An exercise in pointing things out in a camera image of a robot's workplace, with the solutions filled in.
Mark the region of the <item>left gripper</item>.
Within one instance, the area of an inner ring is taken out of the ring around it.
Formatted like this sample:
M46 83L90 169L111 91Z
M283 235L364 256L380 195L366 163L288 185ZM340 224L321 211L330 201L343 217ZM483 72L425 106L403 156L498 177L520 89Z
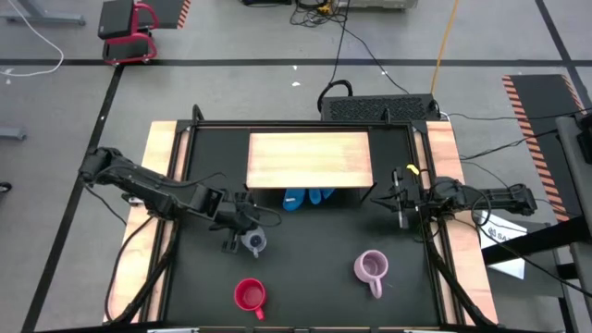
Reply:
M259 215L254 206L247 201L237 202L235 195L227 191L217 207L214 223L210 226L211 231L228 229L228 236L223 241L223 253L236 253L241 245L240 235L261 234L259 226Z

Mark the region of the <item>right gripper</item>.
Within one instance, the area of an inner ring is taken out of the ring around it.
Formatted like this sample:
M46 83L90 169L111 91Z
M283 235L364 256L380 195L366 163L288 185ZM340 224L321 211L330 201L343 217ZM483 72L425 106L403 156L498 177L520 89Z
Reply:
M421 180L409 168L395 168L392 173L394 193L371 198L373 204L378 204L388 209L396 209L399 225L402 229L410 226L407 214L417 210L423 189Z

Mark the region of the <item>small clear glass mug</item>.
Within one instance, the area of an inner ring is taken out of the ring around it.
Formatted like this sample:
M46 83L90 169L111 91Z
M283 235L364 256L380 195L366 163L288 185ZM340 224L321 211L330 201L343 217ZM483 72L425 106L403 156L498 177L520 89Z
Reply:
M240 237L240 241L253 254L254 258L258 258L266 247L266 236L261 227L247 231Z

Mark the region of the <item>red mug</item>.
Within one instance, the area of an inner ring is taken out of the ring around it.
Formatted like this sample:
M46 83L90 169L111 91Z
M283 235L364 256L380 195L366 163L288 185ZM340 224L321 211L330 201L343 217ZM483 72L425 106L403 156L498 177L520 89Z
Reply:
M256 278L245 278L234 290L234 302L246 312L254 312L257 319L265 320L263 306L266 302L266 290L264 284Z

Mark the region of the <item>large lilac ribbed mug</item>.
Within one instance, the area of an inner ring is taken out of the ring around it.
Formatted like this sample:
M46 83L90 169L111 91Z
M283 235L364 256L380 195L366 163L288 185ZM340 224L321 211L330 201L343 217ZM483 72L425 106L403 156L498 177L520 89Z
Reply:
M389 271L389 261L385 254L378 250L365 251L354 261L353 271L360 281L369 286L376 299L382 297L382 278Z

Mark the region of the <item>wooden shelf with black legs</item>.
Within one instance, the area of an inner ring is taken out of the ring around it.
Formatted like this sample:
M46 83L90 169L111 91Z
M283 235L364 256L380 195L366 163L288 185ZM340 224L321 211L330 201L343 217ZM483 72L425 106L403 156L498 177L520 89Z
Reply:
M254 132L250 189L361 189L374 185L369 135L355 132Z

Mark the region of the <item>blue cloth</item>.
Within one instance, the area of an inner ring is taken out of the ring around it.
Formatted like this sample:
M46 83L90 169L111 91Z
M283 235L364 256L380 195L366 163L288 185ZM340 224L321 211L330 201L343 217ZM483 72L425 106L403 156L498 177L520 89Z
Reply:
M308 198L312 204L320 204L328 199L334 192L334 189L286 189L282 206L286 211L295 211Z

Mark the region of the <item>wooden table side board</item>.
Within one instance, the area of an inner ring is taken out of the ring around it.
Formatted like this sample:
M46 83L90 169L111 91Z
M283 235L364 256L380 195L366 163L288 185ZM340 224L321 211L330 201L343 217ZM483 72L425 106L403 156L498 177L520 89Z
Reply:
M183 176L190 132L176 121L152 123L142 158L142 166L175 180ZM130 208L126 215L121 255L115 265L113 282L105 298L107 318L121 315L164 256L174 223L148 215L143 205Z
M430 168L438 177L464 181L457 143L452 126L446 121L428 121L426 133L414 134L418 163L421 169ZM444 227L432 226L438 253L453 266L455 277L483 315L497 322L498 317L481 253L479 234L471 213L464 211Z

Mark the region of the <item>black computer case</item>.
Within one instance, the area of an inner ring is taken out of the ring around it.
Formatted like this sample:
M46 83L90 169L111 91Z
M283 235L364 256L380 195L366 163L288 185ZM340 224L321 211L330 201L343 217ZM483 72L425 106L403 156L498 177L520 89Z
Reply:
M324 97L319 106L321 118L329 121L440 120L431 94Z

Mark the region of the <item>white paper sign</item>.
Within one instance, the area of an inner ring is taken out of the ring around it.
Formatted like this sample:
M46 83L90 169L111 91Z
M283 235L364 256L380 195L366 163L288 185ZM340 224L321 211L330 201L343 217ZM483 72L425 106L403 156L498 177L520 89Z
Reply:
M491 215L489 220L485 222L486 217L487 212L485 211L478 216L479 226L477 229L479 230L480 247L482 250L496 245L497 243L509 241L527 234L526 228L501 217ZM524 279L524 259L512 259L498 264L487 265L487 267L493 268L494 270L513 278Z

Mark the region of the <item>large orange-striped black ramp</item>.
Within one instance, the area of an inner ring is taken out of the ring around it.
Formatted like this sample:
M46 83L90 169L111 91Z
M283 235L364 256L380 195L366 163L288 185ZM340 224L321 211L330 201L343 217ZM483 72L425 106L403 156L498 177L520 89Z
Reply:
M580 216L582 208L556 126L557 117L586 112L573 86L560 74L505 75L502 84L526 137L526 147L544 188L544 201L559 222Z

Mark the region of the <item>grey and black furniture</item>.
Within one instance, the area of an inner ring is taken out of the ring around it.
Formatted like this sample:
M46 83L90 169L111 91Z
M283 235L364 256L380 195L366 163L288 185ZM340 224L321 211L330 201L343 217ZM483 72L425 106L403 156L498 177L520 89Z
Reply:
M568 246L573 261L561 265L561 277L576 279L592 322L592 112L583 116L558 117L559 141L582 214L557 225L487 247L487 264Z

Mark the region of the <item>red and black stool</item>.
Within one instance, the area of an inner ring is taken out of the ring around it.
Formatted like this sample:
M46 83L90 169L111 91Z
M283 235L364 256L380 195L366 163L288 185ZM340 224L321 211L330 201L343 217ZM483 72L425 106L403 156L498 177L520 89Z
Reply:
M135 0L103 2L97 36L104 42L103 60L114 67L148 63L157 56L152 31L159 26L154 9Z

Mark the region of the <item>small orange-striped black ramp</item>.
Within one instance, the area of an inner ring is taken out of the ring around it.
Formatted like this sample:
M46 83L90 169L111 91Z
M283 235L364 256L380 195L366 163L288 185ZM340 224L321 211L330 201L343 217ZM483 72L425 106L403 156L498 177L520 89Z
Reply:
M158 20L160 29L182 29L189 16L191 0L145 0Z

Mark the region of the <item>grey table leg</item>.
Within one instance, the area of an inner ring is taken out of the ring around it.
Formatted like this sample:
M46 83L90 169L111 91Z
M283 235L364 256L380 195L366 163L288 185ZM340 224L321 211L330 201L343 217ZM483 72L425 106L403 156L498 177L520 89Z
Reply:
M0 11L0 19L8 22L29 23L71 23L84 26L86 19L80 14L51 12L44 9L37 0L7 0L12 10Z

